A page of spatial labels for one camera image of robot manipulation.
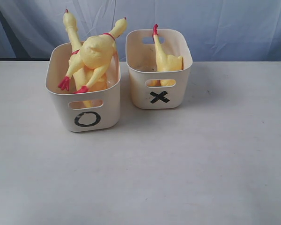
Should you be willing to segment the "headless rubber chicken body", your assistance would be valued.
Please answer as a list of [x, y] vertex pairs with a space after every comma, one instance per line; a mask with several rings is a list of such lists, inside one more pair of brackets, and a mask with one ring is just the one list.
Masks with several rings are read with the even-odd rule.
[[[155, 46], [155, 62], [157, 72], [170, 72], [179, 71], [183, 69], [183, 57], [166, 54], [160, 43], [159, 35], [157, 32], [158, 24], [153, 26], [152, 38]], [[149, 82], [149, 87], [160, 86], [174, 86], [176, 81], [174, 79], [153, 79]]]

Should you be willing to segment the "cream bin marked O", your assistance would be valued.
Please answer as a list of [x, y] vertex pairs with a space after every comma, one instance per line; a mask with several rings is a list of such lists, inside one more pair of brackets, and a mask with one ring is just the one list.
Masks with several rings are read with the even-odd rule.
[[70, 43], [65, 43], [52, 51], [45, 84], [62, 124], [72, 132], [114, 126], [120, 118], [121, 76], [118, 55], [113, 55], [106, 71], [107, 89], [76, 94], [74, 80], [70, 82], [69, 91], [58, 88], [69, 67], [71, 50]]

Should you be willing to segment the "whole rubber chicken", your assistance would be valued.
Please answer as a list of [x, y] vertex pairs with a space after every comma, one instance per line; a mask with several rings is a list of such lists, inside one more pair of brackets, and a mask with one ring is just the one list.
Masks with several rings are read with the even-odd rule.
[[[65, 13], [63, 15], [63, 24], [66, 28], [69, 41], [71, 43], [72, 53], [69, 59], [69, 65], [71, 65], [74, 57], [79, 52], [80, 47], [82, 46], [79, 36], [78, 36], [78, 28], [76, 24], [76, 18], [75, 16], [68, 11], [68, 9], [65, 10]], [[77, 72], [73, 74], [74, 82], [76, 90], [80, 90], [82, 86], [84, 86], [91, 76], [93, 75], [93, 70], [83, 67], [79, 69]], [[89, 90], [88, 92], [93, 91], [100, 91], [105, 90], [108, 88], [107, 85], [107, 76], [104, 74]]]
[[74, 55], [65, 77], [58, 87], [61, 90], [69, 90], [70, 79], [74, 73], [83, 67], [87, 67], [93, 71], [93, 74], [89, 81], [82, 85], [76, 93], [88, 92], [107, 71], [111, 59], [117, 50], [116, 38], [123, 34], [126, 28], [127, 18], [124, 17], [116, 21], [114, 28], [110, 32], [89, 37], [80, 47], [77, 54]]

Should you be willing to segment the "cream bin marked X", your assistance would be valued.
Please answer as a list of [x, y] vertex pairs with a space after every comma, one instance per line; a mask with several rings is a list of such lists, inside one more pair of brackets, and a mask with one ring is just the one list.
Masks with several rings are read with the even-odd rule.
[[160, 29], [161, 46], [166, 54], [183, 57], [183, 70], [158, 72], [154, 44], [145, 43], [152, 29], [134, 30], [126, 36], [126, 60], [133, 104], [141, 109], [170, 109], [184, 98], [192, 66], [192, 56], [184, 36], [171, 29]]

